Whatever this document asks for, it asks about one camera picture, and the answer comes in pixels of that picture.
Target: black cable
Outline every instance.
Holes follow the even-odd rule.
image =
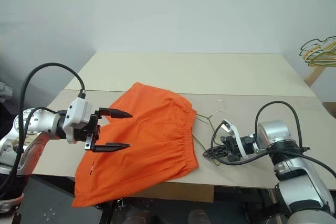
[[[26,123],[25,123],[25,128],[24,128],[24,138],[25,138],[25,139],[26,139],[26,136],[27,136],[28,128],[29,128],[30,119],[32,118],[33,114],[34,114],[37,110],[46,110],[46,111],[49,111],[49,112],[54,113],[54,114],[57,113],[56,111],[53,111],[53,110],[48,109],[48,108],[46,108],[46,107],[37,107],[37,108],[32,109],[32,110],[30,111],[30,113],[28,114],[27,119],[26,119]]]
[[[263,111],[264,108],[266,108],[267,106],[270,106],[272,104],[275,104],[275,103],[281,103],[281,104],[284,104],[286,105],[293,113],[294,115],[294,118],[295,118],[295,123],[296,123],[296,127],[297,127],[297,131],[298,131],[298,138],[299,138],[299,147],[302,148],[302,135],[301,135],[301,128],[300,128],[300,122],[299,122],[299,117],[295,111],[295,109],[287,102],[284,102],[284,101],[272,101],[272,102],[269,102],[269,103],[266,103],[264,106],[261,107],[261,109],[258,111],[257,115],[256,115],[256,119],[255,119],[255,122],[254,122],[254,127],[255,127],[255,140],[257,139],[258,137],[258,118],[259,118],[259,115],[260,113]]]
[[[78,79],[78,81],[81,85],[81,89],[79,91],[78,97],[85,98],[85,94],[83,93],[83,91],[85,90],[84,82],[82,81],[82,79],[79,77],[79,75],[75,71],[73,71],[71,68],[69,68],[69,67],[67,67],[63,64],[55,63],[55,62],[45,63],[45,64],[42,64],[42,65],[34,68],[27,75],[27,77],[24,80],[24,82],[22,84],[22,87],[21,87],[20,100],[19,100],[19,114],[18,114],[19,143],[18,143],[18,150],[17,150],[16,158],[15,158],[14,164],[12,166],[12,169],[10,170],[10,173],[8,174],[5,181],[1,184],[0,191],[2,191],[5,188],[5,186],[9,183],[9,181],[12,180],[12,178],[14,178],[16,176],[16,171],[17,171],[17,168],[18,168],[18,164],[20,162],[20,159],[21,159],[21,156],[22,156],[22,153],[23,153],[23,145],[24,145],[24,141],[25,141],[24,125],[23,125],[23,111],[24,111],[24,101],[25,101],[26,90],[27,90],[28,84],[29,84],[31,78],[33,77],[33,75],[37,71],[39,71],[42,68],[51,67],[51,66],[61,67],[61,68],[64,68],[64,69],[68,70],[69,72],[71,72]]]
[[[310,160],[320,166],[322,166],[324,169],[326,169],[327,171],[329,171],[335,178],[336,178],[336,172],[331,169],[328,165],[326,165],[325,163],[315,159],[315,158],[312,158],[312,157],[309,157],[309,156],[305,156],[303,154],[299,154],[299,153],[293,153],[293,152],[288,152],[288,151],[277,151],[278,153],[283,153],[283,154],[287,154],[287,155],[291,155],[291,156],[294,156],[294,157],[302,157],[302,158],[305,158],[307,160]]]
[[[25,124],[25,128],[24,128],[24,139],[26,139],[27,136],[27,132],[28,132],[28,128],[29,128],[29,123],[30,123],[30,119],[32,118],[33,114],[37,111],[37,110],[46,110],[49,111],[51,113],[57,113],[56,111],[53,111],[51,109],[48,109],[46,107],[37,107],[34,108],[30,111],[30,113],[28,114],[27,118],[26,118],[26,124]],[[5,181],[3,182],[4,187],[10,183],[10,180],[15,178],[17,173],[17,169],[11,170],[11,172],[9,173],[9,175],[7,176],[7,178],[5,179]],[[2,198],[4,195],[6,194],[6,192],[4,192],[3,194],[1,194],[0,198]]]

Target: cable connector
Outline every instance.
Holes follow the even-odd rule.
[[[82,99],[85,99],[85,93],[84,93],[84,90],[83,89],[81,89],[80,91],[79,91],[79,94],[78,94],[78,97],[79,98],[82,98]]]
[[[302,147],[301,150],[302,150],[303,152],[306,152],[306,151],[309,151],[309,150],[310,150],[310,147]]]

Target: white table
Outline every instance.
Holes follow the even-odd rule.
[[[254,131],[255,115],[265,103],[287,101],[298,113],[304,146],[312,149],[306,154],[336,169],[336,119],[328,114],[281,55],[104,52],[96,53],[79,75],[88,90],[87,101],[93,104],[94,109],[110,106],[121,91],[140,81],[183,93],[199,114],[213,114],[215,125],[227,119],[237,126],[241,135]],[[78,89],[76,80],[72,80],[49,107],[65,109],[76,97]],[[294,118],[283,105],[266,109],[259,121],[277,119],[285,121],[297,139]],[[102,125],[106,123],[106,119],[101,122]],[[193,134],[206,148],[209,147],[212,136],[209,125],[195,120]],[[273,188],[277,183],[268,157],[242,166],[215,166],[202,156],[203,149],[197,143],[195,151],[199,168],[174,182],[259,188]],[[83,143],[70,145],[66,141],[49,141],[34,173],[74,176],[84,152]],[[327,187],[336,189],[334,178],[322,167],[316,168]]]

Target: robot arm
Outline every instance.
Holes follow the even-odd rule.
[[[213,147],[213,151],[208,149],[203,154],[205,157],[226,156],[228,163],[222,163],[234,164],[241,159],[240,163],[244,163],[250,154],[268,154],[279,179],[276,195],[281,211],[289,218],[288,223],[336,223],[333,198],[311,161],[290,155],[302,155],[303,149],[298,147],[284,122],[259,123],[257,135],[252,133],[242,138],[226,120],[220,128],[229,136],[221,136],[223,145]]]
[[[106,115],[113,118],[129,118],[132,115],[116,110],[100,108],[91,114],[92,105],[83,98],[75,98],[67,111],[52,113],[44,109],[25,110],[24,122],[28,121],[28,132],[23,145],[15,179],[9,183],[0,196],[0,214],[14,212],[23,200],[27,185],[49,140],[67,139],[69,143],[86,142],[85,150],[93,152],[114,152],[130,147],[129,144],[108,143],[96,145],[99,138],[98,120]],[[0,180],[3,183],[14,165],[18,149],[18,117],[14,119],[11,131],[0,141]]]

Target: metal frame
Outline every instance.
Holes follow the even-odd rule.
[[[68,177],[32,175],[32,178],[70,196],[75,195],[75,182]],[[331,194],[335,197],[336,191],[331,191]],[[272,203],[268,189],[215,186],[214,200],[244,202],[244,212],[250,223],[281,213],[280,206]],[[117,209],[117,201],[107,201],[96,205],[96,208],[102,211],[99,224],[109,224]]]

